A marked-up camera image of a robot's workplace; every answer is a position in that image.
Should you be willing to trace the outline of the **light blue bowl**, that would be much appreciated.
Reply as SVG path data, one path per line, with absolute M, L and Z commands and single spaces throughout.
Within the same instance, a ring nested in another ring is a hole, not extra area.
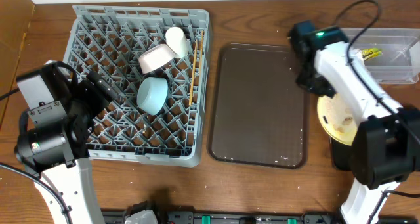
M 150 115 L 156 115 L 163 107 L 168 95 L 168 82 L 164 78 L 148 77 L 137 93 L 137 106 Z

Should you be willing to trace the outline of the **cream plastic cup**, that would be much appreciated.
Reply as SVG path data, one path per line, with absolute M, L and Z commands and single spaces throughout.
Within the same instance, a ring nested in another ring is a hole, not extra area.
M 180 27 L 169 28 L 165 33 L 165 38 L 176 58 L 184 58 L 188 54 L 186 36 Z

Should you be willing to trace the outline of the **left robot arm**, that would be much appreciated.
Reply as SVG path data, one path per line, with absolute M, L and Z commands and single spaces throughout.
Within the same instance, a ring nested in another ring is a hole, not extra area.
M 117 97 L 97 72 L 79 80 L 61 61 L 16 79 L 28 109 L 19 117 L 14 153 L 35 179 L 55 223 L 103 223 L 87 139 L 94 118 Z

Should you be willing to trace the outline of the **pink plastic bowl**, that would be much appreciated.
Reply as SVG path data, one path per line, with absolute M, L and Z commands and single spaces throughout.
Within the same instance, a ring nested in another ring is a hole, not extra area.
M 175 53 L 166 44 L 159 44 L 140 55 L 138 62 L 143 74 L 152 72 L 174 59 Z

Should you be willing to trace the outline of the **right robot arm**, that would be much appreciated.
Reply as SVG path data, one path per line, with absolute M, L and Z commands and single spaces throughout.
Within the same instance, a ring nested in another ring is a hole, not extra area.
M 288 38 L 302 66 L 297 84 L 319 96 L 339 95 L 358 127 L 348 159 L 354 182 L 341 222 L 377 223 L 389 195 L 419 170 L 419 110 L 383 90 L 339 27 L 317 30 L 300 22 Z

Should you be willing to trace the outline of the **wooden chopstick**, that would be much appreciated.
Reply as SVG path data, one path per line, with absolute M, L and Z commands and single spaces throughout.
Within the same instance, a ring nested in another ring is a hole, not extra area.
M 203 48 L 204 48 L 204 30 L 201 31 L 201 37 L 200 37 L 200 56 L 199 59 L 202 60 L 203 56 Z
M 193 99 L 193 91 L 194 91 L 194 79 L 195 79 L 195 71 L 196 71 L 196 61 L 197 61 L 197 51 L 198 51 L 198 41 L 196 41 L 195 47 L 194 47 L 194 59 L 193 59 L 193 67 L 192 67 L 192 77 L 191 77 L 191 84 L 190 84 L 190 96 L 188 105 L 192 105 L 192 99 Z

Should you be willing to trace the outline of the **yellow plate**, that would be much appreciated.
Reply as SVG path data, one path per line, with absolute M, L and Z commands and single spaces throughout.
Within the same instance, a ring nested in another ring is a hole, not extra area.
M 344 145 L 352 145 L 357 125 L 350 108 L 338 93 L 333 98 L 318 98 L 317 115 L 323 129 L 332 139 Z

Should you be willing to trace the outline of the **green snack wrapper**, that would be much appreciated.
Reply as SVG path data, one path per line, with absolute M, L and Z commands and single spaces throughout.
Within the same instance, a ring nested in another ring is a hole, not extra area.
M 362 50 L 362 58 L 364 61 L 371 60 L 378 56 L 382 56 L 382 50 L 378 48 L 370 48 L 370 49 L 363 49 Z

